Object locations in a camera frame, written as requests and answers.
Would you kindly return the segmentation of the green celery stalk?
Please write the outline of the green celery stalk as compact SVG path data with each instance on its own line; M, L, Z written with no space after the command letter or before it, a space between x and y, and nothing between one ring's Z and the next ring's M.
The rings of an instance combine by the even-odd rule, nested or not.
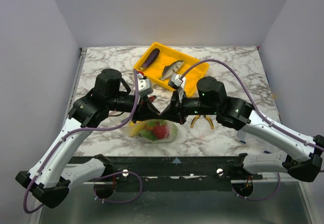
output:
M143 122L142 124L145 125L143 130L141 130L138 134L140 137L144 137L146 139L149 139L151 141L156 141L157 138L153 134L153 127L155 126L154 122Z

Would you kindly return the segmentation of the red tomato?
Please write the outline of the red tomato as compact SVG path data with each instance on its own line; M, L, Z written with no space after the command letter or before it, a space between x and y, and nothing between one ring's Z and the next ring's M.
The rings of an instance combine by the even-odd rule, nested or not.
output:
M153 134L155 135L155 137L157 139L164 139L167 138L170 134L169 128L167 124L163 124L163 125L155 125L153 127Z

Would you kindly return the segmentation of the clear zip top bag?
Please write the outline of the clear zip top bag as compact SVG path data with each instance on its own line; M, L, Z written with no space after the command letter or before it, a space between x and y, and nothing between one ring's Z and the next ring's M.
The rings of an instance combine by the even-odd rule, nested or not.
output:
M177 126L167 120L146 120L131 122L122 127L121 132L145 143L170 143L178 135Z

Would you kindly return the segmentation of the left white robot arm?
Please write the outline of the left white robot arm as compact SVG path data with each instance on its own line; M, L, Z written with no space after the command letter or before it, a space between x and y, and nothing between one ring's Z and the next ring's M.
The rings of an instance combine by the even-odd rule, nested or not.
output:
M43 157L28 171L20 171L15 180L25 189L23 209L29 210L28 195L32 194L41 205L55 208L69 191L88 180L109 180L112 168L104 156L66 169L66 165L84 140L94 131L113 131L134 119L140 100L152 93L151 81L143 72L133 70L135 94L116 69L104 69L97 75L95 85L86 96L76 100L68 113L59 135Z

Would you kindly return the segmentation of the yellow squash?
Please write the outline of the yellow squash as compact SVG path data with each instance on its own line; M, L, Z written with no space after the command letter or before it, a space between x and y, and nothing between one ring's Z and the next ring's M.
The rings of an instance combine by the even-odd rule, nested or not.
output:
M132 124L131 126L129 126L128 128L128 135L130 137L133 137L133 136L137 136L139 134L139 132L141 130L143 130L143 128L145 127L144 124L142 124L142 122L140 123L136 123L136 124Z

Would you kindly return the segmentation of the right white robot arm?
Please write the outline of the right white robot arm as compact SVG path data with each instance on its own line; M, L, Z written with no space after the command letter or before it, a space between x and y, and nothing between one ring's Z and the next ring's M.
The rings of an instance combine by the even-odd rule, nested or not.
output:
M303 135L275 122L259 112L256 106L227 96L224 84L213 77L200 79L197 89L198 98L187 98L181 89L174 91L161 117L184 124L190 115L215 115L222 126L257 136L279 149L277 153L247 154L243 162L233 166L236 178L279 172L304 182L315 180L322 166L322 136Z

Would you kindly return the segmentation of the green cabbage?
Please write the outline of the green cabbage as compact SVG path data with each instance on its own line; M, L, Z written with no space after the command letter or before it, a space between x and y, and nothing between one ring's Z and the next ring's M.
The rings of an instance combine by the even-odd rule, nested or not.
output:
M176 137L178 134L178 128L175 124L169 124L170 137Z

